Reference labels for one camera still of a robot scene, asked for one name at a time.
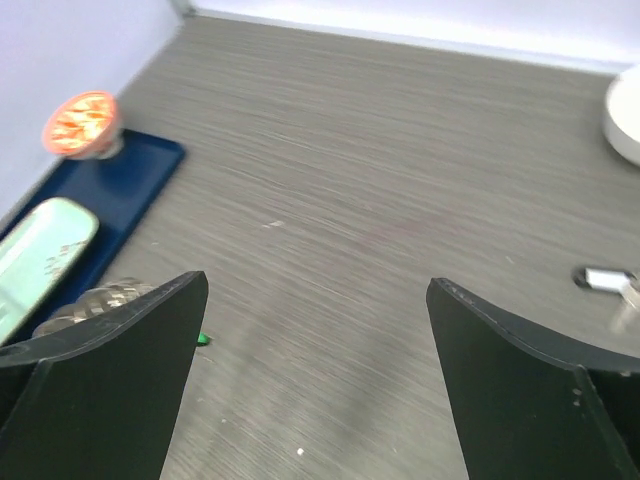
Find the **key with green tag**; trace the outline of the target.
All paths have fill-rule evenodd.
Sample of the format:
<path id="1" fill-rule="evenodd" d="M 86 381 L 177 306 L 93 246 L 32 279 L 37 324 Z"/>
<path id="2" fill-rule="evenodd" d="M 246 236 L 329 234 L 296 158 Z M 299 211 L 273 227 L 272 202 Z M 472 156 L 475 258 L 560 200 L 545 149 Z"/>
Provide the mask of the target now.
<path id="1" fill-rule="evenodd" d="M 197 346 L 198 347 L 207 346 L 210 343 L 211 343 L 211 337 L 209 335 L 206 335 L 205 333 L 200 333 L 198 335 L 198 339 L 197 339 Z"/>

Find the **key with black tag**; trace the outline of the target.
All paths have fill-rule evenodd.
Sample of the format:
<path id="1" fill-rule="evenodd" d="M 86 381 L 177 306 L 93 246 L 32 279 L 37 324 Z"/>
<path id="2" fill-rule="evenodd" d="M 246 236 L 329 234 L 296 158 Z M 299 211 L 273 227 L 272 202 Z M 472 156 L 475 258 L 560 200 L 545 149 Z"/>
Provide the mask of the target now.
<path id="1" fill-rule="evenodd" d="M 634 308 L 639 308 L 639 276 L 633 272 L 579 266 L 572 271 L 572 280 L 579 288 L 616 295 Z"/>

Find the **white bowl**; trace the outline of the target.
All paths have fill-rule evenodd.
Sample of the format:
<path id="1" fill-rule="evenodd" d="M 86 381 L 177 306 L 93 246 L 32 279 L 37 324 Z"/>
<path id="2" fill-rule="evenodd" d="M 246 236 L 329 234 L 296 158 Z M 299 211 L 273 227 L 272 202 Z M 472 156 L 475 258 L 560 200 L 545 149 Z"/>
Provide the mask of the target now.
<path id="1" fill-rule="evenodd" d="M 629 163 L 640 163 L 639 66 L 617 75 L 609 84 L 602 129 L 609 145 Z"/>

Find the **pale green rectangular plate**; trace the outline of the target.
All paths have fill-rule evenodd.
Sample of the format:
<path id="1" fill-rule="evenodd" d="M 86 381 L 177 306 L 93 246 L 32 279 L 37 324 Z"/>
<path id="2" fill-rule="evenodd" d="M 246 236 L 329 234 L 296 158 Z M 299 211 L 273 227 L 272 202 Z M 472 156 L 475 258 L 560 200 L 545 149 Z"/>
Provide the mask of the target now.
<path id="1" fill-rule="evenodd" d="M 63 197 L 33 208 L 1 241 L 1 343 L 26 323 L 76 264 L 100 222 Z"/>

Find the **orange patterned bowl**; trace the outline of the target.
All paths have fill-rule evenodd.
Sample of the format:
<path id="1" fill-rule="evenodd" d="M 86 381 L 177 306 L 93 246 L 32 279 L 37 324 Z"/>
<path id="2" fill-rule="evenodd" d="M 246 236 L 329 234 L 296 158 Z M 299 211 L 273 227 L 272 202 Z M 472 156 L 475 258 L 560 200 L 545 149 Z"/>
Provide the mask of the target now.
<path id="1" fill-rule="evenodd" d="M 123 147 L 123 122 L 116 98 L 106 91 L 88 91 L 64 102 L 42 131 L 50 153 L 70 160 L 101 160 Z"/>

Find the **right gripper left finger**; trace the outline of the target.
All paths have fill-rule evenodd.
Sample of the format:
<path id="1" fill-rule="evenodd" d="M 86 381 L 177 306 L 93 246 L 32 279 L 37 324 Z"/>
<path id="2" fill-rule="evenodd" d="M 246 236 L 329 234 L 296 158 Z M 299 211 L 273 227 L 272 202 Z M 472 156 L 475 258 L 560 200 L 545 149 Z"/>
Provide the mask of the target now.
<path id="1" fill-rule="evenodd" d="M 161 475 L 208 297 L 201 271 L 1 351 L 5 480 Z"/>

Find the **dark blue tray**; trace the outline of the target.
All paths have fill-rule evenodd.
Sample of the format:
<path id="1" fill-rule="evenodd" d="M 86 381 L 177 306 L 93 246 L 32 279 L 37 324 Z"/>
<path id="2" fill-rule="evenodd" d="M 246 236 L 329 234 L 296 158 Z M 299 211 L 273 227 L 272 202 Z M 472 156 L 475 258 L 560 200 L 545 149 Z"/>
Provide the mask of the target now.
<path id="1" fill-rule="evenodd" d="M 69 198 L 94 213 L 98 231 L 76 265 L 8 340 L 24 341 L 58 308 L 97 285 L 120 249 L 186 156 L 178 142 L 126 129 L 123 147 L 104 160 L 64 160 L 2 228 L 6 236 L 30 210 L 53 197 Z"/>

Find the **large keyring with small rings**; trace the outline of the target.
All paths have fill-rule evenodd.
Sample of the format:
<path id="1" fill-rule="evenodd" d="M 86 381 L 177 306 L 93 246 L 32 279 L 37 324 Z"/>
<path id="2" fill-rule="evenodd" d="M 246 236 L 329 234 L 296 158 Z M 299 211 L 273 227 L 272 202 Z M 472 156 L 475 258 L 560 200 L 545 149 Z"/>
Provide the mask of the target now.
<path id="1" fill-rule="evenodd" d="M 74 303 L 59 308 L 34 330 L 32 337 L 66 329 L 125 305 L 154 289 L 153 285 L 132 277 L 104 283 L 85 291 Z"/>

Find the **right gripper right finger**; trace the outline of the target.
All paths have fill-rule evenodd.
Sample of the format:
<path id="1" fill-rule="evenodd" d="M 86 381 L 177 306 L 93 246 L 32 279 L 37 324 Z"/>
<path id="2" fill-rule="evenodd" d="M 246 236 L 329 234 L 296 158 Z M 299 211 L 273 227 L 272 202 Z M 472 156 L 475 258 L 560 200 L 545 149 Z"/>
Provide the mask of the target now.
<path id="1" fill-rule="evenodd" d="M 434 278 L 426 304 L 471 479 L 636 479 L 639 360 Z"/>

